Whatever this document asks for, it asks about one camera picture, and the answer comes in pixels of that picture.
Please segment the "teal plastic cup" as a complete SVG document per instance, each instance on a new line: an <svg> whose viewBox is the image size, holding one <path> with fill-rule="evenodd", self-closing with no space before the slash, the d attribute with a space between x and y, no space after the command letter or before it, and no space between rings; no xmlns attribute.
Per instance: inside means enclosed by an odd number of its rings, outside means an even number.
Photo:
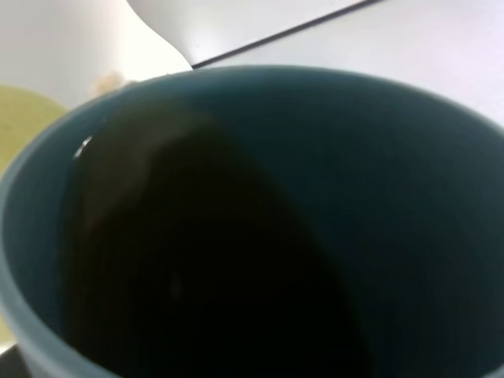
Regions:
<svg viewBox="0 0 504 378"><path fill-rule="evenodd" d="M128 85L1 180L33 377L500 377L503 131L347 72Z"/></svg>

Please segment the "pale yellow-green plastic cup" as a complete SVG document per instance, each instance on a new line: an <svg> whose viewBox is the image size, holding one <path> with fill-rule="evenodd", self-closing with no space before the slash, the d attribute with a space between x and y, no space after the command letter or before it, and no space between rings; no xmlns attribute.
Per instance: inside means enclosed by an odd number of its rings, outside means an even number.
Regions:
<svg viewBox="0 0 504 378"><path fill-rule="evenodd" d="M16 155L67 109L20 87L1 85L1 175Z"/></svg>

